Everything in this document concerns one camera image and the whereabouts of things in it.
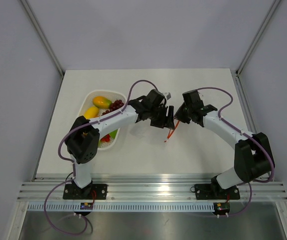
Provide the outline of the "clear zip top bag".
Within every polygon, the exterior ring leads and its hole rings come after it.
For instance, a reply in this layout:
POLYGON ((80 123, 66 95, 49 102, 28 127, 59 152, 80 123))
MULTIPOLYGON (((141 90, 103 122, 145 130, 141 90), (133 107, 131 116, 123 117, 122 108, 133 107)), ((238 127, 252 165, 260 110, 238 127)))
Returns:
POLYGON ((179 124, 180 124, 180 121, 178 120, 178 121, 176 122, 175 126, 174 126, 174 129, 170 129, 170 130, 169 130, 169 133, 168 133, 166 139, 164 140, 165 143, 167 143, 168 140, 171 138, 171 136, 173 135, 173 133, 175 132, 175 130, 177 129, 177 127, 178 127, 179 124))

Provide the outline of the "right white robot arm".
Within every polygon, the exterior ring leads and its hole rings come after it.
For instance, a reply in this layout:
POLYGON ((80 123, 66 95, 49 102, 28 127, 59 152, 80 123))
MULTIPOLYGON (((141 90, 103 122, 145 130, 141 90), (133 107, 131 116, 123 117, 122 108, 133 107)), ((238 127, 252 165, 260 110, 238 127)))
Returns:
POLYGON ((213 177, 209 184, 215 198, 222 198, 239 184, 257 182, 259 177, 275 173, 275 162, 268 137, 245 131, 222 117, 223 109, 205 105, 197 89, 182 94, 183 104, 174 118, 182 123, 194 122, 212 131, 234 150, 233 167, 213 177))

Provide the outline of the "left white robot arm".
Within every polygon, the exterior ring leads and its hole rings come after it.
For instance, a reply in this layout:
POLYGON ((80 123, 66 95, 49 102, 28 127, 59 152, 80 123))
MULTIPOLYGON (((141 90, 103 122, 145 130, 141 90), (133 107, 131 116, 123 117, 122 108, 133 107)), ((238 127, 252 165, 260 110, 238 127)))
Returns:
POLYGON ((152 89, 147 95, 128 100, 122 108, 104 116, 92 120, 80 116, 75 120, 64 143, 72 157, 74 193, 80 199, 91 195, 90 161, 98 152, 100 140, 114 130, 145 120, 150 120, 152 127, 173 130, 174 107, 167 106, 170 98, 169 92, 152 89))

